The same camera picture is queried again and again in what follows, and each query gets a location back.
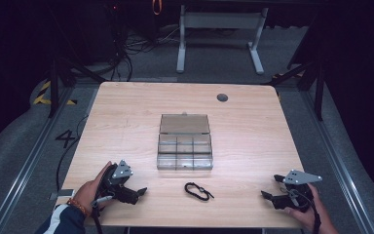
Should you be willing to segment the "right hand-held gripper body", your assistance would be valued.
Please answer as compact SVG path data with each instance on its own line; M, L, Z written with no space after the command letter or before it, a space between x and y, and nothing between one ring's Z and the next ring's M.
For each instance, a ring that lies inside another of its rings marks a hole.
M320 175L291 170L285 176L284 193L287 195L287 206L300 212L305 212L313 202L313 194L309 183L322 181Z

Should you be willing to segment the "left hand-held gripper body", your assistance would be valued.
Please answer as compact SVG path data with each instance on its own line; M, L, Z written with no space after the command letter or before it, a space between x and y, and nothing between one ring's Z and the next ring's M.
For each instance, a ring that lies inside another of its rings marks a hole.
M136 191L125 187L126 181L132 175L131 167L125 160L112 164L104 173L97 189L97 201L116 199L130 204L131 196L137 196Z

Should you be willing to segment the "clear plastic compartment box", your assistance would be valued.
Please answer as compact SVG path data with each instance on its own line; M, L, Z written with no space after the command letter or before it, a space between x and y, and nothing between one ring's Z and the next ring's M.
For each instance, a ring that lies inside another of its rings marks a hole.
M157 168L159 170L211 170L213 156L205 114L163 114Z

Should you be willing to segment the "person's right hand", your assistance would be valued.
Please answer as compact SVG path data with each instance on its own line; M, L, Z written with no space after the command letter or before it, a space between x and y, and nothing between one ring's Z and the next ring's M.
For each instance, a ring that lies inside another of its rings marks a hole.
M298 220L306 229L308 229L312 234L318 234L318 229L320 226L320 217L322 215L326 216L326 210L323 203L319 199L317 189L309 184L309 187L313 194L314 204L306 211L300 212L292 208L285 208L284 212Z

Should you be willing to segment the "person's left hand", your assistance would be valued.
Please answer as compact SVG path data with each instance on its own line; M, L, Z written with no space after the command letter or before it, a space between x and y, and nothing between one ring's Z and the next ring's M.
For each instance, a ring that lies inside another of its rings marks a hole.
M98 173L98 175L93 180L85 182L79 190L76 192L75 196L72 198L72 204L77 207L85 216L89 216L92 211L92 201L95 198L95 193L102 180L105 171L112 165L108 162L103 169Z

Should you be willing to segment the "grey tape piece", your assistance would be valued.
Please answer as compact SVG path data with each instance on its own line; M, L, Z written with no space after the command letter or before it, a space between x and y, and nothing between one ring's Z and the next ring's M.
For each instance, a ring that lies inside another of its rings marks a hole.
M49 200L56 200L59 197L72 197L74 192L74 189L60 189L59 191L52 192L49 196Z

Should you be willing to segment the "black metal stand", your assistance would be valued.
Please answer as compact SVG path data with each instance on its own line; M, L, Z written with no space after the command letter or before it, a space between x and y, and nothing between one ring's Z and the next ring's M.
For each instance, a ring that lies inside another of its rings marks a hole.
M75 75L71 71L74 68L78 70L84 77L89 77L96 83L101 84L105 82L102 78L95 72L87 69L78 60L73 60L64 55L61 47L56 45L55 51L53 52L53 62L50 69L50 81L51 81L51 110L49 117L53 118L58 114L58 110L61 104L61 95L59 94L59 84L61 81L63 86L66 88L66 92L70 91L76 84Z
M299 91L309 91L312 85L316 84L314 111L319 121L322 120L321 111L324 89L323 36L325 35L325 13L326 10L324 8L321 8L316 13L287 66L288 71L266 83L267 86L275 87L302 73L297 88Z

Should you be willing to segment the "yellow black floor tape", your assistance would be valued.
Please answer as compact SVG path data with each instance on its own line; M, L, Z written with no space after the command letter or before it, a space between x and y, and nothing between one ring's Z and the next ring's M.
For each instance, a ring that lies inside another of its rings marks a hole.
M33 104L52 104L52 101L50 99L45 98L45 93L50 88L50 86L51 86L51 81L46 81L44 83L37 97L34 99ZM76 105L77 103L78 103L78 100L76 99L69 99L67 101L67 105Z

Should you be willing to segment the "metal floor rail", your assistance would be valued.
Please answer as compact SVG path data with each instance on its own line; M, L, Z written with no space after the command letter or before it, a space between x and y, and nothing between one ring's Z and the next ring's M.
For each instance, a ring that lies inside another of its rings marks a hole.
M23 163L18 175L13 180L11 188L6 195L2 205L0 206L0 234L2 233L3 228L7 224L16 204L19 201L19 198L28 183L33 170L35 169L44 146L49 138L49 135L56 124L56 121L62 112L64 105L69 100L71 94L73 93L72 88L65 88L58 97L58 106L50 112L50 116L46 119L41 133L35 140L35 143L29 152L25 162Z
M314 124L320 134L321 140L326 149L326 155L331 168L341 186L345 199L354 215L355 221L362 234L374 234L374 222L371 220L369 212L364 206L359 192L352 177L349 174L340 154L334 147L326 126L320 121L315 113L314 102L308 92L300 93L301 99L308 108L308 112L314 119Z

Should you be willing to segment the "white metal desk frame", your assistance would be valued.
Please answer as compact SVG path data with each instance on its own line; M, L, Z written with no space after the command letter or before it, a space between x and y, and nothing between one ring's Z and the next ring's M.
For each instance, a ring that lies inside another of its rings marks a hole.
M258 44L268 16L269 9L263 8L259 13L207 13L189 12L185 5L180 7L179 17L179 47L176 72L183 73L186 57L186 28L227 28L227 29L254 29L255 36L247 43L251 59L257 74L264 73L261 59L258 55Z

